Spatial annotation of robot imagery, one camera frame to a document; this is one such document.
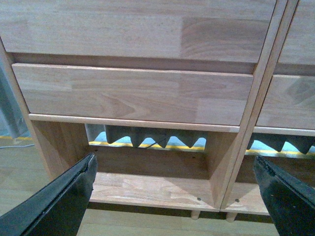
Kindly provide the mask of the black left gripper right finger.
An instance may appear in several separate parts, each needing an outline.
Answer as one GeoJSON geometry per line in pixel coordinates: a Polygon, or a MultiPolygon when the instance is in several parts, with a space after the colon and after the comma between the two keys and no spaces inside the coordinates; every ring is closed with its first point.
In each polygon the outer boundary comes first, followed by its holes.
{"type": "Polygon", "coordinates": [[[260,195],[281,236],[315,234],[315,190],[262,156],[253,172],[260,195]]]}

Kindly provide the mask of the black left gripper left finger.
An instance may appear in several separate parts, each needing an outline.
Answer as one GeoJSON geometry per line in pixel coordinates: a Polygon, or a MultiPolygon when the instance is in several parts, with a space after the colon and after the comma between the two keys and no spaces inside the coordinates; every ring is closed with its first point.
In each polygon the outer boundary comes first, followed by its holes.
{"type": "Polygon", "coordinates": [[[94,153],[0,217],[2,236],[75,236],[97,171],[94,153]]]}

